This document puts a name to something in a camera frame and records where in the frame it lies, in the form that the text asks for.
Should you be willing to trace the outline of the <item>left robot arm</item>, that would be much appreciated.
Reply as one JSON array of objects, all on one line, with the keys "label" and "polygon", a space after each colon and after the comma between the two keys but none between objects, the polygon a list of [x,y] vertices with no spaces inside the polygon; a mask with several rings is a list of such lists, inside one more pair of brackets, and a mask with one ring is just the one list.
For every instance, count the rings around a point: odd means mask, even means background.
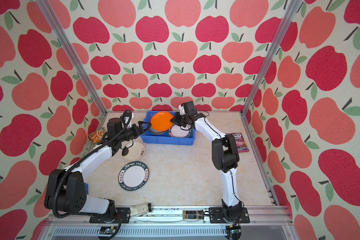
[{"label": "left robot arm", "polygon": [[65,169],[50,173],[44,206],[55,217],[88,215],[113,219],[118,216],[113,200],[92,197],[86,192],[85,180],[114,156],[123,142],[137,139],[151,127],[151,123],[142,121],[131,124],[131,119],[126,115],[110,119],[107,132],[91,152]]}]

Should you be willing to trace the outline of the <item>grey-green patterned plate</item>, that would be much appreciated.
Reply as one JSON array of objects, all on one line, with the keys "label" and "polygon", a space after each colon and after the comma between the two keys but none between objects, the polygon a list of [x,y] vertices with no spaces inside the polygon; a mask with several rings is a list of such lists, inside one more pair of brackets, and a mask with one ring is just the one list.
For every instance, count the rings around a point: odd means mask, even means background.
[{"label": "grey-green patterned plate", "polygon": [[149,132],[151,134],[153,134],[153,135],[163,135],[163,134],[165,134],[167,132],[167,130],[165,130],[165,131],[157,131],[153,127],[150,127]]}]

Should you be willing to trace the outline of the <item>plain cream plate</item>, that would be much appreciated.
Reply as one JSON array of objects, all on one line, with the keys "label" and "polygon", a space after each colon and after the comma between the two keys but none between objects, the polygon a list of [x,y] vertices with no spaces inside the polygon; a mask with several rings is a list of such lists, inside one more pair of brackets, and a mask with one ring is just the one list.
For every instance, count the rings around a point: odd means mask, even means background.
[{"label": "plain cream plate", "polygon": [[145,146],[140,142],[130,142],[122,148],[122,157],[127,162],[140,160],[145,154]]}]

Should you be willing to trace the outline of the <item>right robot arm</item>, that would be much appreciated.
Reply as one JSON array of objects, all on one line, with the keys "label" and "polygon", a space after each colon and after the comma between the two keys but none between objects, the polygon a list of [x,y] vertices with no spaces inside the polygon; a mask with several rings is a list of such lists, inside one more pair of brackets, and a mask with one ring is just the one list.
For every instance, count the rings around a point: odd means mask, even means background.
[{"label": "right robot arm", "polygon": [[192,101],[179,105],[179,110],[171,122],[180,127],[190,126],[211,142],[212,162],[222,177],[223,215],[227,222],[236,221],[241,217],[244,203],[240,200],[237,189],[236,175],[240,156],[235,137],[221,132],[212,125],[207,116],[198,113]]}]

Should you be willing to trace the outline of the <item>orange plate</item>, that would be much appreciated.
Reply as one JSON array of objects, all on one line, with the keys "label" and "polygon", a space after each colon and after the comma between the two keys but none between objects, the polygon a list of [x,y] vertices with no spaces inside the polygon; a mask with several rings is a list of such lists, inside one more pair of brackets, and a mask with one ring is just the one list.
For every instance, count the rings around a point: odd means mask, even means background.
[{"label": "orange plate", "polygon": [[169,112],[158,112],[151,118],[151,124],[153,129],[162,132],[167,131],[173,126],[171,120],[173,115]]}]

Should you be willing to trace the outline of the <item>green-rim Hao Wei plate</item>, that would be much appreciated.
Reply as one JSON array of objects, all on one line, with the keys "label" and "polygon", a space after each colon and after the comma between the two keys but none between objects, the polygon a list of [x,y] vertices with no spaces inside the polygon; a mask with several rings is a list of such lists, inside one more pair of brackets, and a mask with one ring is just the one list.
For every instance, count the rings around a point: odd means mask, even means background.
[{"label": "green-rim Hao Wei plate", "polygon": [[150,171],[145,163],[131,162],[121,169],[118,177],[119,185],[125,191],[136,191],[146,184],[149,175]]},{"label": "green-rim Hao Wei plate", "polygon": [[189,138],[192,134],[192,129],[189,126],[186,126],[185,128],[173,125],[168,130],[169,136],[173,138]]}]

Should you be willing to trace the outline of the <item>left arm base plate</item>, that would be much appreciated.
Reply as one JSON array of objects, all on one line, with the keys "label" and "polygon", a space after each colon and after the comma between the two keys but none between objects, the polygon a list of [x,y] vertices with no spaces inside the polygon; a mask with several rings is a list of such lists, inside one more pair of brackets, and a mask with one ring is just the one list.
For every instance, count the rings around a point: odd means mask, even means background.
[{"label": "left arm base plate", "polygon": [[89,222],[91,224],[128,224],[131,217],[130,208],[113,207],[105,214],[91,215]]}]

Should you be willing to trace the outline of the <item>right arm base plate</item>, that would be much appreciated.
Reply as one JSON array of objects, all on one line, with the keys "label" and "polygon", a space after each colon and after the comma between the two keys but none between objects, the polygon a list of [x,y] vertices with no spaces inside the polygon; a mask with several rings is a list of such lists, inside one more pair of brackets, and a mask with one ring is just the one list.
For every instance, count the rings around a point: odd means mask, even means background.
[{"label": "right arm base plate", "polygon": [[249,224],[250,217],[246,208],[209,208],[211,224]]}]

